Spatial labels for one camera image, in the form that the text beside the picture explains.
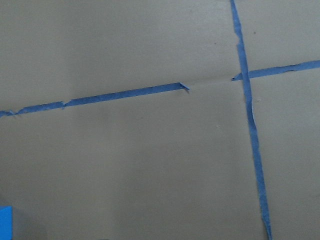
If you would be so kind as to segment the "blue wooden cube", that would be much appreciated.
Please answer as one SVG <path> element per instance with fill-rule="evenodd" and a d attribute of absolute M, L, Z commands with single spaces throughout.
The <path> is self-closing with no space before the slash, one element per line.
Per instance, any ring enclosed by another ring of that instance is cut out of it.
<path fill-rule="evenodd" d="M 11 240 L 13 237 L 13 217 L 11 206 L 0 207 L 0 240 Z"/>

